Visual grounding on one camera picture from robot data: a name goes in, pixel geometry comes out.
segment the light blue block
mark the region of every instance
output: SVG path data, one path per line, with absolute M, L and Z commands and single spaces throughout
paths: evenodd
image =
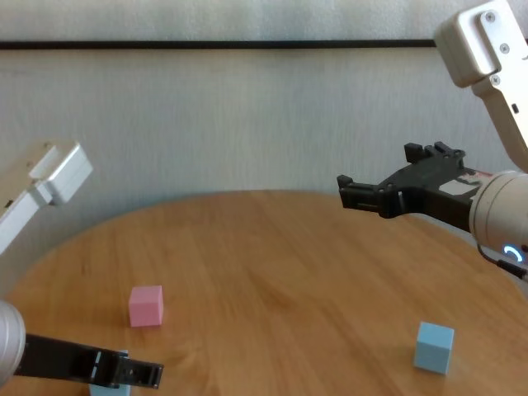
M 130 396 L 130 385 L 120 385 L 119 388 L 105 388 L 90 384 L 90 396 Z
M 420 323 L 414 365 L 424 370 L 447 374 L 455 330 L 432 323 Z

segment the white wall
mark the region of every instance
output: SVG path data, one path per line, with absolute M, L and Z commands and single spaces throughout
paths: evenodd
M 0 290 L 65 238 L 164 200 L 337 194 L 340 173 L 379 182 L 402 167 L 410 141 L 512 167 L 482 103 L 433 49 L 0 52 L 0 93 L 0 169 L 49 137 L 79 139 L 96 168 L 0 258 Z
M 430 39 L 484 0 L 0 0 L 2 40 Z M 526 0 L 509 0 L 528 31 Z

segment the wood grain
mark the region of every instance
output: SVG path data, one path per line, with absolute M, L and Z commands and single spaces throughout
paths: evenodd
M 130 328 L 135 285 L 164 324 Z M 102 224 L 52 251 L 8 296 L 28 332 L 166 366 L 133 395 L 526 395 L 528 304 L 458 238 L 336 196 L 245 192 Z M 447 376 L 413 367 L 420 321 L 453 327 Z M 83 395 L 13 378 L 0 395 Z

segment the cable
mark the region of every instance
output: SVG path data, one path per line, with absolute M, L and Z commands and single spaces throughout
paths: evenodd
M 512 274 L 513 276 L 519 278 L 521 281 L 528 283 L 528 276 L 527 276 L 528 270 L 520 266 L 516 266 L 515 264 L 511 264 L 510 262 L 505 262 L 504 260 L 492 259 L 486 253 L 484 253 L 482 246 L 480 245 L 477 245 L 477 249 L 478 249 L 478 252 L 481 254 L 481 256 L 484 257 L 486 260 L 488 260 L 492 264 L 495 264 L 496 266 L 503 269 L 504 271 Z
M 28 40 L 0 41 L 0 50 L 329 50 L 435 48 L 434 40 Z

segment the pink cube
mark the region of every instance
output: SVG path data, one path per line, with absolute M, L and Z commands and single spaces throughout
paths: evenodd
M 134 287 L 129 299 L 130 326 L 159 326 L 163 320 L 162 286 Z

